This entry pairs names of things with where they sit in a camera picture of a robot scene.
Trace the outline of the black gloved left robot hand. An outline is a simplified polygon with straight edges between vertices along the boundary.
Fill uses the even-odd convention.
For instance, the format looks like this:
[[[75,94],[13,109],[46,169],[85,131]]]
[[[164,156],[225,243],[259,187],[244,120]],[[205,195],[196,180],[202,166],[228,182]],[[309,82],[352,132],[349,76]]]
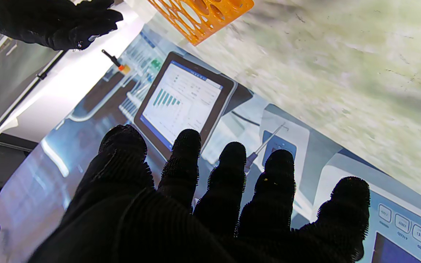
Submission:
[[[290,152],[271,153],[241,207],[246,149],[228,143],[193,209],[201,137],[183,130],[158,188],[147,145],[130,125],[103,138],[59,226],[29,263],[353,263],[369,228],[370,188],[338,181],[317,220],[290,227],[296,190]]]

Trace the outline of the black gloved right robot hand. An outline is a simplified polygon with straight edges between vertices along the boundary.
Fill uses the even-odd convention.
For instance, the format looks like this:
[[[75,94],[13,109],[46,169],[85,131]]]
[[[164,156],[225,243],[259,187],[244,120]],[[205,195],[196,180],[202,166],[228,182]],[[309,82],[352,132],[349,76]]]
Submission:
[[[0,0],[0,34],[52,50],[85,50],[117,30],[112,0]]]

